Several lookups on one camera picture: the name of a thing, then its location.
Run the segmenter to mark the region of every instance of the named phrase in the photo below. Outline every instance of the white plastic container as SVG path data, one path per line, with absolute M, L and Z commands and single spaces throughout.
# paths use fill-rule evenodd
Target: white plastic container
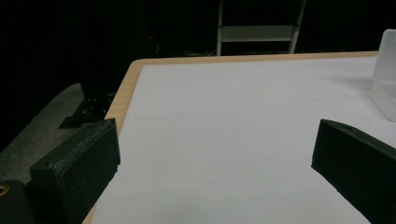
M 384 114 L 396 122 L 396 30 L 382 35 L 373 73 L 370 97 Z

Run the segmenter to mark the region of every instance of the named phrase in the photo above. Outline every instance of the ladder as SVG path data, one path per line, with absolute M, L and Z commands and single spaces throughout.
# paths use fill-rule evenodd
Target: ladder
M 265 42 L 289 41 L 289 53 L 294 53 L 297 38 L 303 20 L 306 0 L 265 0 L 256 4 L 298 4 L 297 17 L 293 24 L 285 25 L 223 25 L 223 7 L 225 4 L 242 4 L 238 1 L 219 0 L 218 43 L 217 56 L 221 55 L 222 43 L 226 42 Z

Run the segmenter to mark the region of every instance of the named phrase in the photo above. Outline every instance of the white table surface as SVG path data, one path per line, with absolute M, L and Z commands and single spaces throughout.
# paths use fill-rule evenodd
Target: white table surface
M 396 147 L 375 59 L 145 66 L 92 223 L 369 223 L 310 165 L 320 119 Z

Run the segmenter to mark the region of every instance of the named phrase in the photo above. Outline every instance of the white ladder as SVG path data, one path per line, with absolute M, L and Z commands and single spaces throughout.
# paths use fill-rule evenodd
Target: white ladder
M 224 0 L 219 0 L 217 56 L 221 55 L 222 43 L 225 42 L 289 41 L 289 53 L 294 53 L 297 38 L 300 33 L 301 22 L 303 20 L 306 0 L 297 2 L 299 4 L 299 11 L 294 24 L 223 26 Z

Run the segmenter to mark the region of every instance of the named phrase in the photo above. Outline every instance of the translucent box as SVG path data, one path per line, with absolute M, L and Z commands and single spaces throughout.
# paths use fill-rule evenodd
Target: translucent box
M 396 30 L 382 35 L 369 96 L 384 114 L 396 121 Z

